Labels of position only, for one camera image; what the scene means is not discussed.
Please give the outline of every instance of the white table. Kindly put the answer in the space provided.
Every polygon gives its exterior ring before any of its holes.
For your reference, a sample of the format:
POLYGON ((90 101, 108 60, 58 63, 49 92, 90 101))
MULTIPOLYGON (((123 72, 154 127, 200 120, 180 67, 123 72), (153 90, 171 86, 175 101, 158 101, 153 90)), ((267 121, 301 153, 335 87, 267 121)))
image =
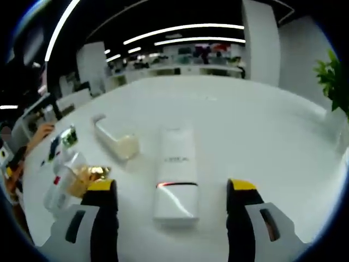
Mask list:
POLYGON ((120 261, 227 261, 226 181, 232 177, 254 183, 309 242, 330 217, 345 179, 336 172, 341 156, 324 128, 325 114, 299 96, 241 79, 164 76, 125 85, 63 118, 27 157, 23 191, 32 238, 42 245, 54 222, 43 206, 52 167, 40 163, 50 139, 74 123, 77 150, 90 164, 111 166, 117 180, 120 261), (125 166, 95 139, 91 117, 99 113, 110 128, 132 126, 140 139, 141 154, 125 166), (164 231, 152 220, 158 134, 160 126, 180 121, 195 128, 200 221, 192 230, 164 231))

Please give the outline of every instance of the black ceiling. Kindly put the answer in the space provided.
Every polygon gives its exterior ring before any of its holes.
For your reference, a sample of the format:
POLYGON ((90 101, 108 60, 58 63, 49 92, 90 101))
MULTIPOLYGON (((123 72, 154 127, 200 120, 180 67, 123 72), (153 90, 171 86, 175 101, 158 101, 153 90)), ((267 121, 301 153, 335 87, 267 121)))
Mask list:
MULTIPOLYGON (((282 0, 294 6, 291 0, 282 0)), ((273 7, 276 20, 291 9, 275 0, 260 0, 273 7)), ((38 20, 45 28, 45 45, 38 59, 43 59, 53 30, 70 0, 51 0, 38 20)), ((296 12, 282 22, 296 17, 296 12)), ((76 52, 85 43, 104 41, 108 56, 141 46, 151 51, 154 42, 166 40, 168 33, 155 35, 123 45, 122 42, 140 34, 171 26, 192 23, 227 23, 242 25, 241 0, 205 2, 203 0, 80 0, 62 28, 50 61, 48 81, 57 82, 60 75, 76 70, 76 52)), ((196 28, 179 31, 183 37, 230 37, 244 39, 243 30, 226 28, 196 28)))

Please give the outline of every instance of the white pillar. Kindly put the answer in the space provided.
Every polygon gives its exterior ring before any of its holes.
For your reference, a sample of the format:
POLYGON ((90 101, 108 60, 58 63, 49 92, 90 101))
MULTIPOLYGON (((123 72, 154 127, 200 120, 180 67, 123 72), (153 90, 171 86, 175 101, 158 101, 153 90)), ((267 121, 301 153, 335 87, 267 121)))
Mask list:
POLYGON ((106 55, 103 42, 86 44, 76 54, 80 82, 89 82, 93 96, 105 92, 107 82, 106 55))
POLYGON ((279 86, 280 39, 270 5, 243 0, 246 79, 279 86))

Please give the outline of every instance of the green leaf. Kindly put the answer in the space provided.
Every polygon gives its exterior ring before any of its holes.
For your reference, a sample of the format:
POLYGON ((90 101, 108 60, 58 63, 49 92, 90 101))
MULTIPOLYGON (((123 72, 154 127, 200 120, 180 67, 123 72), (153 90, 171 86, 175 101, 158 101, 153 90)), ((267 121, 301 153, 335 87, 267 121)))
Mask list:
POLYGON ((324 89, 322 90, 323 95, 324 95, 325 97, 328 97, 329 89, 330 89, 329 86, 326 86, 326 87, 324 87, 324 89))
POLYGON ((337 60, 336 55, 334 54, 334 52, 331 49, 328 50, 328 56, 329 56, 329 59, 331 59, 331 61, 337 60))
POLYGON ((339 107, 339 104, 336 100, 332 101, 332 111, 336 110, 339 107))

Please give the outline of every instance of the white wall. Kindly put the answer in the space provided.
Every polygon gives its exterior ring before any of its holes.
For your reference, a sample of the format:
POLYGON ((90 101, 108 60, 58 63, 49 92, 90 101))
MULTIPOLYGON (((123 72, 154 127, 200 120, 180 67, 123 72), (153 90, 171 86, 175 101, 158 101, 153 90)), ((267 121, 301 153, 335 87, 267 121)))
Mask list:
POLYGON ((280 40, 273 8, 260 2, 243 0, 242 15, 246 40, 246 78, 278 86, 280 40))
POLYGON ((326 109, 331 101, 322 93, 316 60, 329 61, 331 45, 311 17, 302 17, 279 28, 281 43, 280 88, 302 96, 326 109))
POLYGON ((106 55, 103 42, 86 44, 76 54, 80 82, 89 82, 91 94, 102 94, 106 85, 106 55))

